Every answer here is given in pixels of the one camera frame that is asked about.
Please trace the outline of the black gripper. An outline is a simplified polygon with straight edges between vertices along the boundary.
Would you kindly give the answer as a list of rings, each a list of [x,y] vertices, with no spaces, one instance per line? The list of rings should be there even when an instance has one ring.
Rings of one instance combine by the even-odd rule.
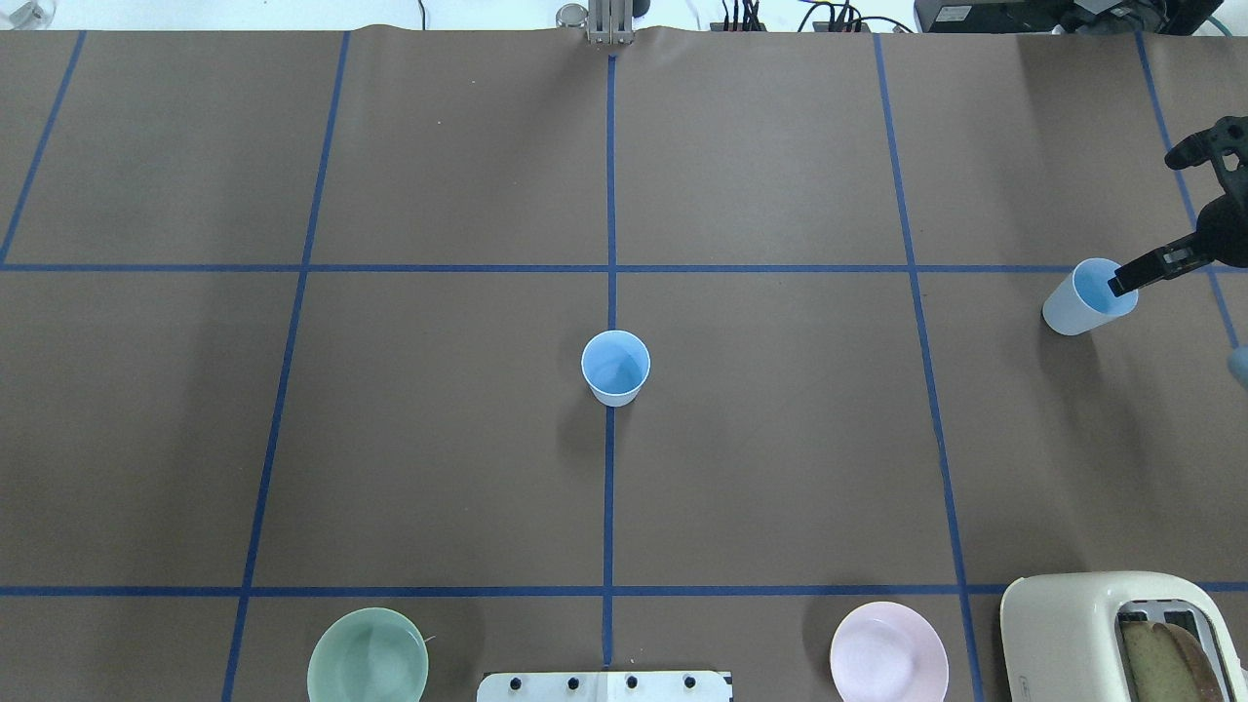
[[[1223,195],[1206,204],[1193,232],[1119,266],[1107,285],[1114,296],[1191,274],[1213,262],[1247,266],[1247,117],[1226,116],[1182,137],[1166,155],[1173,172],[1211,164]]]

